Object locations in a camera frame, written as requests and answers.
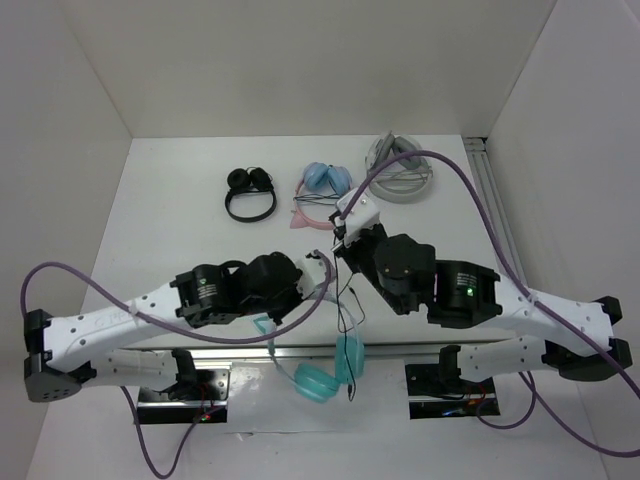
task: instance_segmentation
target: white headphones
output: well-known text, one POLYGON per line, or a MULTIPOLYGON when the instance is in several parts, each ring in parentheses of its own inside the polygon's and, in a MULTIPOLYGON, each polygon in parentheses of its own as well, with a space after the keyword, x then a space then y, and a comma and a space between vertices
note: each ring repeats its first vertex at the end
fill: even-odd
MULTIPOLYGON (((421 150, 420 144, 408 135, 394 136, 391 131, 380 135, 365 158, 367 175, 389 158, 403 152, 421 150)), ((378 175, 369 185, 376 197, 392 203, 409 203, 427 190, 433 178, 433 169, 424 157, 400 160, 378 175)))

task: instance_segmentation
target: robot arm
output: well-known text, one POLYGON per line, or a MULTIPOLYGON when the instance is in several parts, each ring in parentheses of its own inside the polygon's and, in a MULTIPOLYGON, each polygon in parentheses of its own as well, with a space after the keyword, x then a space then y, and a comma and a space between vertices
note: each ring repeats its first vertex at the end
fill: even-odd
POLYGON ((535 299, 559 312, 624 368, 632 364, 628 343, 613 334, 612 325, 622 318, 617 299, 582 303, 536 290, 524 298, 508 277, 489 268, 437 260, 432 245, 405 234, 389 237, 379 223, 379 210, 366 195, 340 220, 354 193, 338 201, 332 216, 339 240, 333 251, 352 272, 362 273, 395 313, 406 315, 426 305, 427 321, 444 328, 497 327, 522 335, 484 346, 443 348, 443 381, 480 382, 501 373, 537 369, 554 369, 577 381, 614 375, 591 346, 537 309, 535 299))
MULTIPOLYGON (((389 237, 379 210, 366 195, 340 220, 355 192, 332 216, 339 242, 334 247, 354 273, 362 273, 398 315, 428 308, 429 323, 444 328, 497 327, 522 336, 484 346, 450 345, 440 352, 444 382, 479 382, 493 375, 554 369, 565 378, 598 381, 614 370, 591 346, 524 298, 507 277, 464 261, 437 260, 435 248, 408 235, 389 237)), ((293 263, 281 253, 249 264, 199 265, 174 281, 126 303, 72 317, 52 318, 42 310, 25 321, 25 384, 29 398, 50 402, 83 386, 142 385, 169 393, 198 382, 189 352, 118 350, 166 333, 138 316, 144 313, 181 330, 229 324, 238 317, 267 313, 279 324, 325 279, 321 261, 308 255, 293 263)), ((604 297, 581 303, 531 290, 560 312, 618 363, 632 364, 629 345, 612 325, 622 318, 619 302, 604 297)))
POLYGON ((186 331, 256 313, 267 313, 280 324, 316 291, 325 274, 323 262, 311 255, 294 263, 276 252, 248 264, 199 265, 126 302, 128 311, 112 306, 57 318, 43 310, 29 312, 24 319, 29 399, 50 402, 96 385, 168 392, 190 388, 198 379, 188 351, 119 350, 167 333, 138 313, 186 331))

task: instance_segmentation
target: white table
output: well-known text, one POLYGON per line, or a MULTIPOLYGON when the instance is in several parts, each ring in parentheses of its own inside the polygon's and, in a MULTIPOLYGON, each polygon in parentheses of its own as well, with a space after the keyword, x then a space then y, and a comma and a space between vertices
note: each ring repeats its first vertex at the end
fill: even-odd
MULTIPOLYGON (((459 137, 418 138, 423 147, 448 155, 469 172, 459 137)), ((288 229, 293 186, 311 161, 349 166, 361 180, 362 159, 372 140, 363 136, 134 140, 93 276, 118 296, 129 298, 199 263, 250 260, 273 250, 293 258, 311 248, 328 251, 329 232, 288 229), (232 168, 254 165, 273 175, 280 209, 263 223, 242 225, 231 221, 223 208, 226 175, 232 168)), ((487 236, 462 184, 442 165, 434 164, 434 169, 435 183, 427 201, 409 206, 380 202, 387 231, 406 232, 420 242, 432 243, 440 258, 495 268, 487 236)), ((257 212, 261 201, 266 204, 267 200, 247 200, 244 213, 250 208, 257 212)), ((369 317, 363 329, 368 343, 448 342, 505 335, 483 329, 442 330, 428 326, 424 315, 396 317, 362 279, 354 286, 369 317)), ((105 303, 89 292, 84 310, 102 305, 105 303)), ((254 333, 242 320, 205 330, 228 336, 254 333)), ((331 344, 335 334, 335 312, 323 307, 280 344, 331 344)), ((167 335, 145 345, 197 343, 167 335)), ((251 368, 258 370, 250 375, 250 384, 234 390, 236 382, 232 381, 229 422, 196 428, 175 480, 606 479, 600 457, 565 435, 541 409, 511 432, 490 430, 474 418, 409 420, 406 396, 401 398, 406 392, 401 367, 396 366, 395 373, 381 374, 383 369, 375 361, 367 362, 356 401, 345 405, 344 395, 339 395, 324 406, 301 404, 307 401, 293 392, 285 395, 291 386, 282 377, 274 377, 269 363, 251 368), (244 406, 239 406, 242 402, 236 401, 237 395, 244 395, 245 390, 253 395, 243 398, 244 406), (384 401, 386 395, 389 403, 384 401), (251 399, 254 404, 247 404, 251 399), (268 422, 247 426, 242 408, 256 421, 266 418, 268 422), (265 417, 256 415, 261 408, 265 417), (330 417, 336 417, 332 418, 335 431, 327 431, 319 422, 327 415, 322 408, 331 409, 330 417), (291 433, 296 430, 290 428, 290 418, 301 411, 311 421, 298 416, 305 425, 299 433, 291 433)), ((550 372, 536 378, 539 390, 558 413, 591 438, 575 384, 550 372)), ((497 377, 496 388, 503 417, 495 420, 507 423, 519 418, 529 403, 519 378, 497 377)), ((184 425, 144 427, 151 456, 161 471, 168 469, 184 430, 184 425)), ((90 388, 51 404, 28 478, 154 478, 144 464, 118 389, 90 388)))
MULTIPOLYGON (((416 138, 425 149, 449 156, 470 175, 459 136, 416 138)), ((135 139, 93 278, 116 296, 128 299, 201 263, 250 261, 273 251, 281 251, 294 260, 315 248, 329 253, 331 232, 289 228, 293 190, 304 167, 311 162, 346 166, 359 183, 365 177, 364 157, 374 139, 375 136, 135 139), (273 176, 279 207, 263 222, 242 224, 225 212, 226 178, 234 168, 250 166, 263 167, 273 176)), ((440 259, 468 260, 495 269, 488 236, 464 185, 446 165, 436 160, 432 163, 433 184, 424 201, 395 205, 377 199, 387 233, 407 233, 418 242, 430 243, 440 259)), ((234 201, 234 212, 250 215, 266 210, 270 197, 260 197, 234 201)), ((330 207, 309 208, 309 214, 319 219, 332 213, 330 207)), ((348 269, 342 265, 340 273, 344 282, 348 269)), ((440 343, 508 335, 495 329, 441 329, 427 324, 425 311, 397 317, 361 275, 354 278, 352 285, 367 312, 363 328, 367 343, 440 343)), ((345 301, 355 309, 348 294, 345 301)), ((102 306, 106 302, 90 291, 83 311, 102 306)), ((285 322, 307 307, 300 306, 285 322)), ((202 331, 228 337, 255 334, 251 322, 242 319, 202 331)), ((280 337, 279 345, 333 344, 335 335, 335 308, 325 304, 299 328, 280 337)), ((154 348, 204 345, 211 347, 176 335, 140 344, 154 348)))

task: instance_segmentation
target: cable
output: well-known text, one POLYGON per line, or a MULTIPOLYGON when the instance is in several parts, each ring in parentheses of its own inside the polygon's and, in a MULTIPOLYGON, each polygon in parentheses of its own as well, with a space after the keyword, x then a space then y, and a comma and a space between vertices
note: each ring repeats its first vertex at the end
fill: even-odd
MULTIPOLYGON (((507 258, 506 258, 505 254, 504 254, 504 252, 503 252, 503 250, 502 250, 502 248, 500 246, 500 242, 498 241, 498 238, 497 238, 495 232, 493 231, 493 227, 491 226, 491 220, 489 220, 489 216, 487 215, 487 212, 485 211, 485 209, 484 209, 484 207, 482 205, 482 202, 480 200, 480 197, 476 193, 475 188, 474 188, 473 184, 471 183, 471 180, 469 180, 469 178, 466 176, 466 174, 462 171, 462 169, 453 160, 451 160, 450 158, 448 158, 448 157, 446 157, 446 156, 444 156, 444 155, 442 155, 440 153, 432 152, 430 150, 416 150, 416 151, 412 151, 412 152, 404 152, 404 153, 401 153, 400 155, 396 155, 393 158, 385 160, 378 167, 373 169, 369 173, 367 178, 364 180, 364 182, 362 182, 362 184, 358 187, 358 189, 356 190, 355 194, 351 197, 351 200, 349 200, 349 203, 347 204, 347 207, 340 214, 340 219, 343 220, 343 221, 346 219, 346 217, 349 214, 349 212, 353 209, 353 206, 355 205, 355 203, 358 201, 360 196, 364 193, 366 188, 369 186, 369 184, 373 181, 373 179, 378 174, 380 174, 384 169, 386 169, 390 165, 392 165, 392 164, 394 164, 396 162, 399 162, 400 160, 404 160, 404 159, 411 158, 411 157, 414 157, 414 156, 430 157, 430 158, 434 158, 436 160, 439 160, 439 161, 443 162, 444 164, 446 164, 449 168, 451 168, 458 175, 460 180, 462 180, 462 183, 467 188, 469 194, 471 195, 471 199, 473 200, 473 203, 475 203, 475 205, 476 205, 478 213, 480 214, 480 218, 482 219, 482 223, 484 224, 485 230, 487 231, 487 234, 489 235, 489 240, 491 241, 491 245, 493 246, 493 250, 495 251, 496 256, 500 260, 500 263, 504 267, 504 270, 507 273, 507 276, 511 279, 511 281, 515 284, 516 288, 522 293, 523 296, 525 296, 527 298, 530 298, 531 293, 529 292, 529 289, 522 283, 522 281, 518 278, 518 275, 516 274, 516 272, 511 267, 511 265, 509 265, 509 262, 507 261, 507 258)), ((598 355, 600 355, 602 358, 604 358, 604 360, 618 374, 620 374, 620 376, 627 383, 629 388, 631 388, 633 393, 636 394, 638 399, 640 399, 640 387, 638 387, 638 385, 633 381, 633 379, 624 370, 624 368, 622 368, 618 364, 618 362, 616 362, 615 359, 611 355, 609 355, 602 347, 600 347, 600 345, 598 345, 591 338, 589 338, 587 335, 582 333, 580 331, 580 329, 578 329, 575 326, 573 326, 564 317, 562 317, 561 315, 556 313, 553 309, 549 308, 546 304, 542 303, 541 301, 536 300, 534 302, 534 306, 539 308, 547 316, 549 316, 550 318, 552 318, 556 322, 560 323, 563 327, 565 327, 568 330, 570 330, 573 334, 578 336, 578 338, 580 338, 587 345, 589 345, 595 352, 597 352, 598 355)), ((589 442, 585 438, 581 437, 575 431, 573 431, 566 423, 564 423, 557 416, 557 414, 555 412, 553 412, 551 407, 549 407, 546 404, 546 402, 543 403, 544 400, 542 399, 540 394, 537 392, 535 384, 529 383, 529 381, 524 377, 524 375, 522 373, 520 373, 520 377, 522 378, 522 380, 525 382, 527 387, 529 387, 529 389, 532 392, 532 397, 533 397, 532 405, 535 406, 535 400, 537 398, 537 400, 540 401, 540 404, 545 408, 545 410, 547 410, 547 412, 558 423, 558 425, 560 425, 567 433, 569 433, 571 436, 573 436, 576 440, 580 441, 584 445, 586 445, 586 446, 588 446, 588 447, 590 447, 590 448, 592 448, 592 449, 594 449, 594 450, 596 450, 596 451, 598 451, 598 452, 600 452, 602 454, 605 454, 605 455, 610 455, 610 456, 615 456, 615 457, 622 457, 622 458, 632 458, 632 457, 640 456, 640 449, 630 450, 630 451, 627 451, 627 452, 619 452, 619 451, 609 450, 609 449, 605 449, 605 448, 599 447, 598 445, 595 445, 594 443, 589 442)), ((518 422, 516 422, 514 425, 515 426, 521 425, 526 420, 528 420, 528 418, 530 416, 531 416, 531 412, 527 412, 527 414, 525 414, 525 416, 522 419, 520 419, 518 422)))
POLYGON ((142 456, 144 457, 144 461, 147 462, 147 466, 149 467, 149 470, 151 470, 151 473, 153 473, 156 476, 156 478, 159 478, 161 480, 165 480, 169 478, 171 475, 173 475, 173 472, 176 471, 176 467, 178 466, 178 460, 180 460, 180 454, 182 453, 184 444, 186 443, 187 438, 189 438, 189 434, 193 431, 195 426, 198 425, 198 423, 202 420, 202 417, 204 417, 205 415, 211 415, 217 410, 220 410, 221 408, 223 408, 223 407, 214 407, 202 414, 196 415, 196 417, 193 419, 193 423, 189 425, 189 428, 187 428, 187 431, 184 432, 184 435, 182 436, 182 440, 180 440, 180 444, 178 445, 178 450, 176 451, 176 456, 173 459, 173 465, 171 465, 171 468, 167 473, 160 473, 156 468, 156 466, 151 461, 151 457, 149 456, 149 451, 147 450, 147 444, 145 443, 144 435, 142 434, 140 418, 138 417, 138 411, 136 410, 136 406, 135 406, 135 403, 133 402, 133 398, 131 398, 131 394, 129 393, 129 390, 127 390, 127 387, 120 387, 120 390, 122 390, 122 393, 124 393, 124 397, 127 399, 127 403, 129 404, 129 408, 131 409, 131 416, 133 417, 133 424, 136 427, 136 433, 138 434, 138 443, 140 443, 140 450, 142 450, 142 456))
MULTIPOLYGON (((333 244, 338 241, 338 237, 333 237, 333 244)), ((347 386, 347 394, 349 396, 349 401, 353 402, 353 399, 356 397, 356 377, 353 374, 353 369, 351 368, 351 360, 349 359, 349 354, 347 352, 347 322, 344 320, 344 316, 342 315, 342 308, 340 306, 340 281, 338 278, 338 257, 336 254, 333 254, 333 265, 336 271, 336 305, 338 307, 338 330, 340 330, 340 320, 342 320, 342 333, 344 334, 344 357, 347 361, 347 368, 349 368, 349 376, 351 377, 351 382, 347 386)))
MULTIPOLYGON (((293 330, 298 325, 300 325, 302 322, 304 322, 307 318, 309 318, 311 316, 311 314, 316 311, 316 309, 320 305, 320 302, 322 302, 322 298, 324 297, 325 293, 327 293, 327 290, 329 288, 329 284, 331 283, 331 262, 326 257, 326 255, 324 255, 322 252, 320 252, 318 250, 314 250, 313 254, 317 255, 322 260, 322 262, 324 263, 325 269, 326 269, 326 271, 325 271, 325 280, 324 280, 324 283, 322 284, 322 287, 320 289, 320 293, 318 295, 318 298, 316 298, 316 300, 309 307, 309 309, 305 313, 303 313, 298 319, 296 319, 295 321, 291 322, 287 326, 282 327, 281 329, 276 330, 274 332, 267 333, 265 335, 260 335, 258 337, 249 337, 249 338, 210 337, 208 335, 202 335, 200 333, 190 332, 188 330, 184 330, 184 329, 182 329, 180 327, 176 327, 176 326, 171 325, 169 323, 165 323, 162 320, 158 320, 157 318, 154 318, 151 315, 148 315, 148 314, 143 313, 143 312, 136 312, 135 316, 138 317, 138 318, 141 318, 145 322, 149 322, 152 325, 155 325, 156 327, 162 328, 164 330, 168 330, 170 332, 177 333, 179 335, 184 335, 185 337, 193 338, 195 340, 202 340, 202 341, 211 342, 211 343, 223 343, 223 344, 228 344, 228 345, 245 345, 245 344, 248 344, 248 343, 258 343, 258 342, 262 342, 264 340, 270 340, 272 338, 279 337, 280 335, 284 335, 285 333, 293 330)), ((75 277, 79 278, 80 280, 85 282, 87 285, 92 287, 96 292, 98 292, 104 298, 109 300, 112 304, 114 304, 119 309, 124 310, 127 313, 131 313, 130 310, 129 310, 129 307, 127 306, 126 303, 118 300, 111 293, 109 293, 105 288, 100 286, 95 280, 92 280, 88 275, 85 275, 81 271, 79 271, 76 268, 73 268, 72 266, 67 265, 65 263, 61 263, 61 262, 44 262, 44 263, 41 263, 40 265, 34 267, 27 274, 27 276, 25 277, 24 281, 22 282, 22 287, 20 289, 20 312, 22 313, 22 317, 23 318, 26 318, 26 316, 27 316, 27 289, 29 287, 29 282, 31 282, 31 279, 33 278, 33 276, 36 273, 38 273, 40 270, 42 270, 44 268, 48 268, 48 267, 60 268, 62 270, 65 270, 66 272, 69 272, 70 274, 74 275, 75 277)))
MULTIPOLYGON (((342 294, 344 293, 344 291, 348 288, 349 291, 351 292, 351 294, 353 295, 353 297, 356 299, 356 303, 358 304, 358 308, 360 309, 360 313, 362 314, 362 318, 358 321, 358 323, 356 323, 356 326, 358 325, 362 325, 365 320, 367 319, 367 314, 364 311, 364 308, 362 308, 362 303, 360 303, 360 299, 358 298, 358 294, 356 293, 356 291, 351 288, 349 286, 349 284, 351 283, 351 279, 353 279, 353 275, 354 273, 351 273, 351 276, 349 277, 349 280, 347 280, 347 283, 345 284, 344 287, 342 287, 340 289, 340 293, 338 294, 338 299, 342 296, 342 294)), ((343 328, 340 327, 340 319, 338 319, 338 332, 340 333, 348 333, 351 330, 353 330, 355 327, 352 325, 349 328, 347 328, 346 330, 344 330, 343 328)))

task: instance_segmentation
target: metal frame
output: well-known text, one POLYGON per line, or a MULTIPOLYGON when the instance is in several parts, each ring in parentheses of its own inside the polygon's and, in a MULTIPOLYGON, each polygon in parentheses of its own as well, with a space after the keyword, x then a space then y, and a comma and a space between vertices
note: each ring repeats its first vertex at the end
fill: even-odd
POLYGON ((496 185, 495 177, 491 169, 491 163, 487 155, 485 141, 482 138, 463 138, 464 148, 467 152, 471 173, 476 183, 478 194, 484 208, 489 214, 491 224, 500 240, 500 245, 515 269, 518 278, 527 285, 527 279, 522 268, 522 262, 518 255, 516 243, 509 228, 509 220, 504 210, 500 192, 496 185))

